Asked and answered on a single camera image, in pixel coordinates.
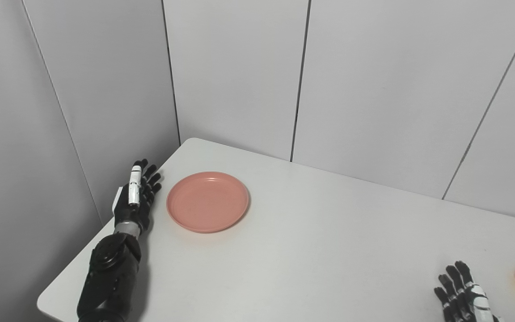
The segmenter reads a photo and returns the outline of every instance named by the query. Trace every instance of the white wall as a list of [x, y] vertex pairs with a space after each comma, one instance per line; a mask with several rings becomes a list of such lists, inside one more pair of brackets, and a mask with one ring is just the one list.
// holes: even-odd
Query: white wall
[[179, 145], [160, 0], [25, 0], [102, 222], [137, 158]]
[[164, 0], [182, 141], [290, 159], [307, 0]]
[[515, 60], [445, 199], [515, 216]]
[[[165, 0], [182, 140], [289, 159], [304, 0]], [[515, 53], [515, 2], [313, 0], [293, 161], [437, 198]], [[515, 216], [515, 64], [446, 199]]]
[[48, 321], [38, 294], [100, 227], [23, 6], [0, 0], [0, 322]]
[[294, 161], [441, 198], [515, 51], [515, 2], [313, 1]]

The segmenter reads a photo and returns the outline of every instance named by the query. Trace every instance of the white table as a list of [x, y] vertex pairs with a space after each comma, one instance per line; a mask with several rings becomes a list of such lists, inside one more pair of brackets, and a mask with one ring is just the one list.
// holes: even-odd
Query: white table
[[[235, 226], [198, 234], [166, 212], [183, 177], [222, 171], [248, 188]], [[443, 322], [437, 275], [464, 260], [495, 313], [515, 322], [515, 218], [190, 139], [161, 167], [162, 190], [131, 322]], [[76, 322], [92, 248], [39, 297]]]

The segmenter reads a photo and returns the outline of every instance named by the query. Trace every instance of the robotic arm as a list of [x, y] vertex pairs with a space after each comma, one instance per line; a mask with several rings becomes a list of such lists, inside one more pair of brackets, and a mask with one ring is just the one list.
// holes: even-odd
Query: robotic arm
[[114, 233], [103, 238], [90, 256], [89, 273], [80, 294], [79, 322], [125, 322], [141, 259], [139, 236], [150, 226], [149, 214], [161, 175], [148, 161], [134, 163], [129, 183], [113, 202]]
[[486, 293], [472, 280], [468, 265], [457, 261], [447, 266], [446, 272], [450, 277], [438, 276], [444, 288], [435, 288], [446, 322], [504, 322], [492, 315]]

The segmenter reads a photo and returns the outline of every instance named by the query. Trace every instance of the pink plate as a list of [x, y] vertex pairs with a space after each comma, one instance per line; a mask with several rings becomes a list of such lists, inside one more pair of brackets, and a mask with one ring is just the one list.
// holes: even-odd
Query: pink plate
[[248, 207], [244, 184], [229, 174], [204, 172], [180, 180], [168, 194], [166, 208], [178, 225], [213, 233], [235, 224]]

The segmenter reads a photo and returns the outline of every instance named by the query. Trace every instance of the robotic forearm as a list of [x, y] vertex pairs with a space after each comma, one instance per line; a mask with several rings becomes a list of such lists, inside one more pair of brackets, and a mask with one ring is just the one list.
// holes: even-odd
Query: robotic forearm
[[149, 213], [160, 184], [156, 166], [137, 161], [129, 183], [113, 203], [114, 233], [103, 238], [90, 256], [89, 272], [77, 306], [79, 322], [125, 322], [141, 259], [139, 236], [149, 225]]

